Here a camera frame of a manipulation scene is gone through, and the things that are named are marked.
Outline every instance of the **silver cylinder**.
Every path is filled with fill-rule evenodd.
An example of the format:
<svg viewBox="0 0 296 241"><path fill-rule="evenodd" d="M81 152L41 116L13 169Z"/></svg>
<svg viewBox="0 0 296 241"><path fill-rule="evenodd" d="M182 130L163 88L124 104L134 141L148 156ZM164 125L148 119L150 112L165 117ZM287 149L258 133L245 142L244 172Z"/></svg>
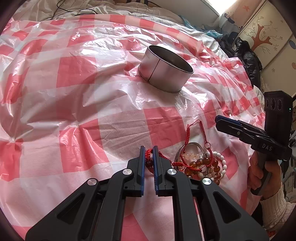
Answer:
<svg viewBox="0 0 296 241"><path fill-rule="evenodd" d="M139 66L140 75L154 87L177 93L193 74L185 59L160 46L150 45Z"/></svg>

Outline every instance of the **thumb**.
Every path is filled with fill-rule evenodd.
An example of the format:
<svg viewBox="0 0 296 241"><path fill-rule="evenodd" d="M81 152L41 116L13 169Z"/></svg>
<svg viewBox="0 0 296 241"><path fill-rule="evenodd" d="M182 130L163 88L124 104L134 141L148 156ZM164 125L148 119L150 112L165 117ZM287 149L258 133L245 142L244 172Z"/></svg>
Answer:
<svg viewBox="0 0 296 241"><path fill-rule="evenodd" d="M267 161L265 162L265 169L272 174L281 175L281 167L277 161Z"/></svg>

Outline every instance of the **tree illustration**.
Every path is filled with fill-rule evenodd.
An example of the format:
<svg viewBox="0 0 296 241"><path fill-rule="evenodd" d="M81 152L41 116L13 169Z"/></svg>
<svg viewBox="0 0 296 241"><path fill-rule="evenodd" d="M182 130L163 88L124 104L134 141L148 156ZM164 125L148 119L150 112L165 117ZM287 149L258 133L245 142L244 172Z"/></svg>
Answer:
<svg viewBox="0 0 296 241"><path fill-rule="evenodd" d="M261 47L263 50L263 53L265 53L266 51L270 54L270 50L268 47L266 46L262 46L262 44L269 44L271 46L273 46L273 49L275 51L277 51L277 47L278 44L274 43L274 41L277 40L282 40L283 37L280 36L278 37L276 36L267 36L267 31L271 31L272 29L277 31L277 28L275 28L272 25L272 21L269 21L269 25L260 25L259 22L261 19L264 19L263 16L258 17L257 19L257 24L256 23L252 23L252 28L248 28L250 30L249 33L247 33L246 31L244 32L247 36L251 37L252 40L254 41L254 44L252 46L252 50L254 51L257 47Z"/></svg>

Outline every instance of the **red and white checkered tablecloth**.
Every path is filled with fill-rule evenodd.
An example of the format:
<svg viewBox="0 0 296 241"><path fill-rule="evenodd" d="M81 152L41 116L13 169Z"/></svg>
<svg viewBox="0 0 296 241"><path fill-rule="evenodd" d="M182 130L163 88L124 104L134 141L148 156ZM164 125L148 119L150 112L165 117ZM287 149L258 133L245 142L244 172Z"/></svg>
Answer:
<svg viewBox="0 0 296 241"><path fill-rule="evenodd" d="M180 93L162 92L138 74L151 44L193 67ZM220 186L248 212L257 206L247 189L250 147L214 122L224 115L263 126L239 59L221 60L202 41L145 19L84 15L11 20L0 63L0 207L22 237L88 178L125 168L141 145L158 145L173 159L197 119L228 162ZM198 125L190 141L203 145ZM122 240L174 240L171 198L155 195L147 170L144 196L127 200Z"/></svg>

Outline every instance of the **white knit sweater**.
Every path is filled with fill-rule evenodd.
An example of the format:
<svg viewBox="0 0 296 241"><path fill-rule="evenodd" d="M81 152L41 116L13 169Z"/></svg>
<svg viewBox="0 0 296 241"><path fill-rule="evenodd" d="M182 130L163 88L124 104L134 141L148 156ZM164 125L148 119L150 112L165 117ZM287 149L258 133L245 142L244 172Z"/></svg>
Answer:
<svg viewBox="0 0 296 241"><path fill-rule="evenodd" d="M260 201L263 213L263 227L267 231L278 231L287 221L296 203L286 202L283 187L272 197Z"/></svg>

